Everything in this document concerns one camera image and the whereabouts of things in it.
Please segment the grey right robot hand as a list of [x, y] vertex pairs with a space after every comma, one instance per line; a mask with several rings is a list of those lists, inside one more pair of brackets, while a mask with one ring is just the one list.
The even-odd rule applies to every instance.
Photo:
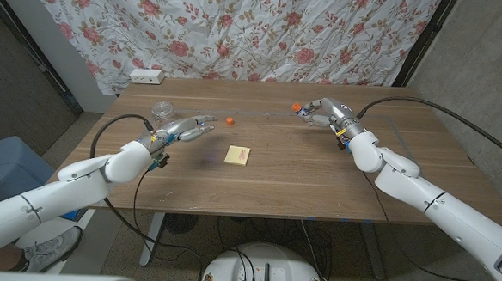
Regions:
[[315, 99], [304, 106], [294, 103], [291, 108], [303, 122], [330, 127], [338, 137], [352, 140], [366, 131], [351, 108], [333, 98]]

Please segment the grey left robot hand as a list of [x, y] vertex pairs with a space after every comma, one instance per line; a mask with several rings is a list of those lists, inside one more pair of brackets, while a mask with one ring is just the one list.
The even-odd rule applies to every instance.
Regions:
[[217, 121], [217, 117], [197, 115], [190, 118], [177, 119], [162, 125], [152, 133], [146, 133], [138, 142], [153, 155], [175, 142], [192, 142], [207, 132], [213, 131], [214, 126], [207, 125], [207, 122], [211, 121]]

